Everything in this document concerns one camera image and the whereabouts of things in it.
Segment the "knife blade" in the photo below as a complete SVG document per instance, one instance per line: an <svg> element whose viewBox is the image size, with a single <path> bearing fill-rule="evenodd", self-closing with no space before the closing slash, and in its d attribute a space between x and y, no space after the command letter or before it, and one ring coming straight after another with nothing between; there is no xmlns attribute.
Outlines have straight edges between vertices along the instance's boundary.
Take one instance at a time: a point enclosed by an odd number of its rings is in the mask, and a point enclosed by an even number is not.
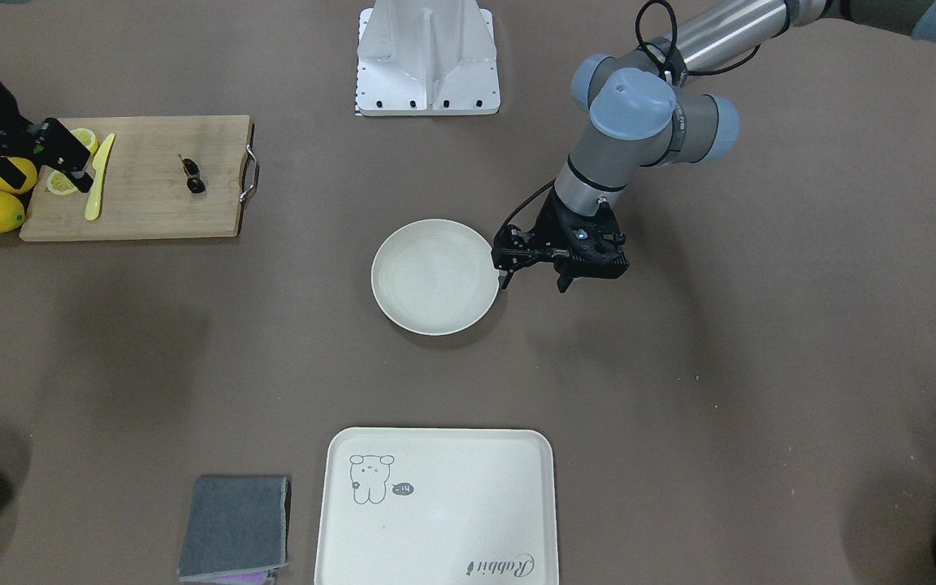
<svg viewBox="0 0 936 585"><path fill-rule="evenodd" d="M115 134L107 134L100 148L93 156L93 188L89 189L89 200L85 203L85 218L92 222L100 216L100 203L103 201L103 179L107 172L107 159L111 156L111 147L115 145Z"/></svg>

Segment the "wooden cutting board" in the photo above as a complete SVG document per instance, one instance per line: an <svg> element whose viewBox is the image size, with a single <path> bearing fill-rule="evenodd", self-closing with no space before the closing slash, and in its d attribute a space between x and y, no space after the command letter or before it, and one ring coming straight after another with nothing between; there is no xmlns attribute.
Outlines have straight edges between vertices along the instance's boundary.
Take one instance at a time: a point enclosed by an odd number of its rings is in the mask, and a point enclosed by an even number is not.
<svg viewBox="0 0 936 585"><path fill-rule="evenodd" d="M68 118L67 128L88 128L103 141L115 134L107 160L100 218L85 219L89 196L60 197L46 189L43 167L31 193L19 237L23 241L155 240L232 237L241 226L248 115L181 115L153 118ZM177 154L201 169L204 193L186 189ZM89 173L93 171L92 160Z"/></svg>

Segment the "black cable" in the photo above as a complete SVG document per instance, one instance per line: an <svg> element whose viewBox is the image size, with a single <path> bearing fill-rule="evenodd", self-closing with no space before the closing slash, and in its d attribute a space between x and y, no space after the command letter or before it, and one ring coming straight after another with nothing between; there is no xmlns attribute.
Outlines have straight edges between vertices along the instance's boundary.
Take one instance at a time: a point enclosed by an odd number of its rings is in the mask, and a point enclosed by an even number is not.
<svg viewBox="0 0 936 585"><path fill-rule="evenodd" d="M546 190L553 188L553 186L554 186L554 179L551 179L546 185L542 186L542 188L536 189L536 193L532 193L532 195L527 197L526 200L523 201L523 203L519 204L519 206L516 207L514 211L512 211L512 214L509 215L507 219L505 219L505 222L500 224L500 230L497 230L498 233L501 231L504 231L504 229L508 227L508 223L512 223L512 219L515 219L515 215L519 215L519 211L524 210L525 206L530 205L532 203L532 200L539 197L541 193L546 192Z"/></svg>
<svg viewBox="0 0 936 585"><path fill-rule="evenodd" d="M642 18L645 16L645 11L649 10L653 4L658 4L660 7L664 8L666 15L669 16L669 47L666 48L664 58L660 60L660 57L657 57L649 47L655 47L656 45L649 43L645 38L642 37ZM677 50L677 15L674 14L674 8L666 0L649 0L643 4L642 8L638 11L638 15L635 16L635 37L638 38L638 48L641 49L646 56L649 57L653 66L660 72L661 77L666 77L666 73L670 70L671 63L674 61L675 53L678 53ZM739 60L738 63L732 63L728 67L721 67L721 69L713 71L683 71L682 73L687 73L688 75L694 77L710 77L712 75L721 75L722 73L727 73L737 67L742 67L746 62L749 62L750 59L753 59L757 55L757 50L761 48L761 45L757 45L753 48L753 51L749 55L743 57L742 60Z"/></svg>

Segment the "folded cloth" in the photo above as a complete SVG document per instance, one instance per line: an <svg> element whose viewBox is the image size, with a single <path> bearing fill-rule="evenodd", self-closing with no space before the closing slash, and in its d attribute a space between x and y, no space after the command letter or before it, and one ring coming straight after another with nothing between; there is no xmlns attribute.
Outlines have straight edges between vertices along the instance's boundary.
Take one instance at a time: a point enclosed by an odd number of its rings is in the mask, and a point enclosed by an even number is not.
<svg viewBox="0 0 936 585"><path fill-rule="evenodd" d="M203 475L193 485L179 581L253 583L287 564L286 477Z"/></svg>

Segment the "bear drawing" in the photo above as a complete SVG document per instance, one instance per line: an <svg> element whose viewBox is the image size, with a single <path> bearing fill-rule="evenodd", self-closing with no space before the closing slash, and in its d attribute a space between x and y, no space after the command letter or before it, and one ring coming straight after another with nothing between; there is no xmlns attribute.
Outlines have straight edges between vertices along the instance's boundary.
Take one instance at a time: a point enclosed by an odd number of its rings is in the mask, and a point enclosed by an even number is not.
<svg viewBox="0 0 936 585"><path fill-rule="evenodd" d="M395 457L391 455L353 455L349 457L352 467L349 469L353 479L353 499L357 504L380 504L385 500L388 490L386 482L392 469L389 467Z"/></svg>

